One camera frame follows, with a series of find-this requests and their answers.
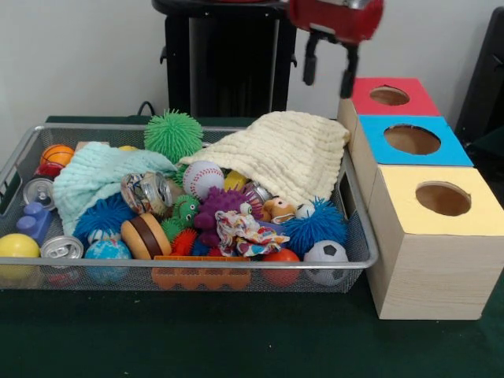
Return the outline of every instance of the light blue towel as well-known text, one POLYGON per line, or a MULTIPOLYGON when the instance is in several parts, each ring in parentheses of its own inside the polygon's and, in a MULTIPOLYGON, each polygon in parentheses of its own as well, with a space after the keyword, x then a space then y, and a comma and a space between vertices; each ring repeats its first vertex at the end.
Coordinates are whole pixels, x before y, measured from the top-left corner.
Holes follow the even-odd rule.
POLYGON ((79 217, 99 199, 120 191, 120 180, 129 173, 176 171, 161 154, 146 150, 121 151, 101 143, 88 143, 54 181, 54 203, 65 235, 73 234, 79 217))

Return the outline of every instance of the wooden shape sorter box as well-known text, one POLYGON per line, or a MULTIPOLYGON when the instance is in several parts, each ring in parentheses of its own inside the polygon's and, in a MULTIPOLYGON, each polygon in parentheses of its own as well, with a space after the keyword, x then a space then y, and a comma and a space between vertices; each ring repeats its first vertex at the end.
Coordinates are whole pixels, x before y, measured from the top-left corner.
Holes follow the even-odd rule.
POLYGON ((441 114, 414 78, 357 78, 352 98, 339 102, 338 121, 350 133, 349 150, 359 129, 358 116, 430 116, 441 114))
POLYGON ((378 164, 473 164, 442 117, 360 116, 352 160, 366 208, 378 164))
POLYGON ((504 211, 476 169, 380 165, 369 216, 380 319, 480 318, 504 266, 504 211))

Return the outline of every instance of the baseball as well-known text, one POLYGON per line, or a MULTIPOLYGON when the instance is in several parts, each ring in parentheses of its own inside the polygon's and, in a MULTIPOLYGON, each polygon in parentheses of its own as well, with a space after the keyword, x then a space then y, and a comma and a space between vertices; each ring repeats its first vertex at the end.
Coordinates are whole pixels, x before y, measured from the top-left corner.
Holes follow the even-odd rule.
POLYGON ((182 184, 187 194, 205 201, 211 187, 224 188, 224 174, 217 164, 210 161, 196 161, 187 167, 182 184))

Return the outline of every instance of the wall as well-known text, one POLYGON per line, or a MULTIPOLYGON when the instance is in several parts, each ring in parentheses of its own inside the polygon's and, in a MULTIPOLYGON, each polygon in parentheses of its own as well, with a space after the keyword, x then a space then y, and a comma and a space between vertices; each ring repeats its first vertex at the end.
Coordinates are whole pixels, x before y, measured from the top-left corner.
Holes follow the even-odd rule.
MULTIPOLYGON (((361 49, 363 76, 417 76, 455 123, 496 0, 387 0, 376 38, 361 49)), ((50 114, 129 115, 168 103, 164 17, 149 0, 0 0, 0 163, 50 114)), ((314 87, 301 81, 299 32, 288 106, 336 114, 345 64, 321 43, 314 87)))

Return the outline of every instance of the colorful fabric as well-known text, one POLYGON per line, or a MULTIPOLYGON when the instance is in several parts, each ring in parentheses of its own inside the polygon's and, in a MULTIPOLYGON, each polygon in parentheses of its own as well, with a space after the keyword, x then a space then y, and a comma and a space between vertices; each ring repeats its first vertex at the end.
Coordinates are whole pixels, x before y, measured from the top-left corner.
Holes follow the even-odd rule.
POLYGON ((289 241, 288 236, 277 235, 273 229, 262 227, 250 214, 217 211, 215 219, 220 237, 219 248, 224 256, 238 253, 250 258, 271 254, 282 249, 281 243, 289 241))

